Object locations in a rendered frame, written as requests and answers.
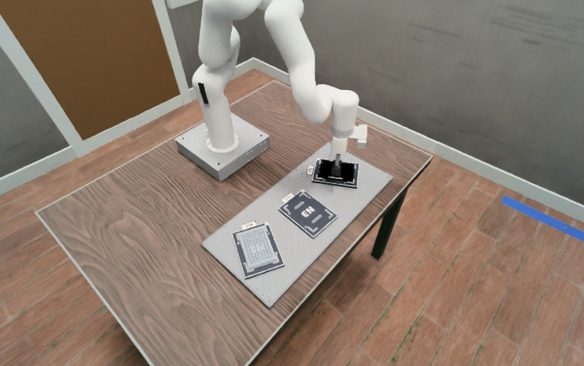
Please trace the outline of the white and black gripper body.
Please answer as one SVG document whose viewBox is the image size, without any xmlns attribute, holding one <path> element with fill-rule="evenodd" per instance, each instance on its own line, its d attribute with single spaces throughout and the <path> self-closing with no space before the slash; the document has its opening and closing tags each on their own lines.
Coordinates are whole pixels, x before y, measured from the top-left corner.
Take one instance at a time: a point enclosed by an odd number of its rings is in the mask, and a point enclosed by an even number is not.
<svg viewBox="0 0 584 366">
<path fill-rule="evenodd" d="M 344 157 L 347 150 L 347 143 L 348 137 L 341 138 L 334 136 L 332 133 L 332 142 L 331 142 L 331 154 L 330 154 L 330 161 L 333 161 L 336 158 L 336 154 L 340 154 L 341 162 L 344 161 Z"/>
</svg>

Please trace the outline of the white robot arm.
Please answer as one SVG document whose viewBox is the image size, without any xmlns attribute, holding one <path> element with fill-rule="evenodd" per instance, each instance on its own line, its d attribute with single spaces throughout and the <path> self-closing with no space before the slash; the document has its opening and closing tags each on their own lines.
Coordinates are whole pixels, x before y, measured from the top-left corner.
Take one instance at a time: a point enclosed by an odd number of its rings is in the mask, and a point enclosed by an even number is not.
<svg viewBox="0 0 584 366">
<path fill-rule="evenodd" d="M 359 97 L 352 91 L 315 85 L 314 51 L 299 21 L 304 11 L 302 0 L 204 0 L 199 42 L 203 64 L 193 76 L 193 89 L 210 138 L 206 141 L 208 150 L 231 153 L 240 143 L 224 88 L 233 77 L 240 48 L 233 21 L 247 18 L 257 8 L 266 12 L 266 27 L 286 63 L 294 99 L 304 117 L 312 124 L 321 124 L 332 111 L 331 133 L 357 139 L 357 148 L 365 149 L 367 125 L 355 126 Z"/>
</svg>

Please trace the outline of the dark grey rectangular frame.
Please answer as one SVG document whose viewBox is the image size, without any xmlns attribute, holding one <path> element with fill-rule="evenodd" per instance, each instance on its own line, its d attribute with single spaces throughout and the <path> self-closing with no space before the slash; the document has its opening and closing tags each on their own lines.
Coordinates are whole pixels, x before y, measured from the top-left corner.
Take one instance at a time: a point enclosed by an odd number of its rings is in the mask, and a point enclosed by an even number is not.
<svg viewBox="0 0 584 366">
<path fill-rule="evenodd" d="M 264 226 L 266 229 L 266 233 L 267 233 L 268 238 L 270 240 L 270 244 L 274 250 L 274 254 L 276 256 L 277 261 L 275 261 L 271 264 L 265 265 L 265 266 L 258 267 L 256 269 L 249 270 L 247 263 L 246 263 L 246 260 L 245 260 L 245 255 L 243 253 L 241 243 L 240 243 L 240 240 L 238 237 L 238 233 L 241 233 L 241 232 L 244 232 L 247 230 L 251 230 L 251 229 L 254 229 L 254 228 L 257 228 L 260 226 Z M 239 261 L 240 261 L 241 268 L 242 268 L 243 275 L 244 275 L 245 279 L 250 279 L 252 277 L 255 277 L 255 276 L 258 276 L 258 275 L 264 274 L 266 272 L 276 270 L 280 267 L 285 266 L 285 263 L 283 262 L 282 256 L 281 256 L 280 251 L 278 249 L 278 245 L 274 239 L 273 233 L 271 231 L 271 228 L 270 228 L 270 225 L 268 222 L 265 222 L 265 223 L 262 223 L 262 224 L 259 224 L 256 226 L 252 226 L 252 227 L 249 227 L 249 228 L 246 228 L 243 230 L 239 230 L 239 231 L 233 232 L 231 234 L 233 236 L 233 241 L 234 241 L 234 244 L 235 244 L 235 247 L 237 250 L 237 255 L 239 257 Z"/>
</svg>

